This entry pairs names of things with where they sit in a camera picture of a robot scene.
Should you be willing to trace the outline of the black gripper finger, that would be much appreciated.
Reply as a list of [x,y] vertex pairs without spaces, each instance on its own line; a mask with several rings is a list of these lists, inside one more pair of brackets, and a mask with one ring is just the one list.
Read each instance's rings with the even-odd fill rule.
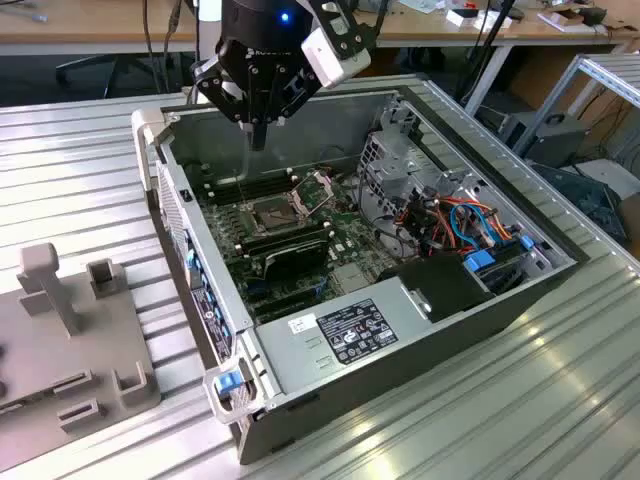
[[258,123],[258,150],[265,148],[271,123],[288,119],[320,88],[320,82],[310,67],[293,70],[277,67],[266,97],[265,111]]
[[251,115],[249,95],[224,70],[217,56],[192,66],[194,86],[245,133],[251,151],[260,150],[260,120]]

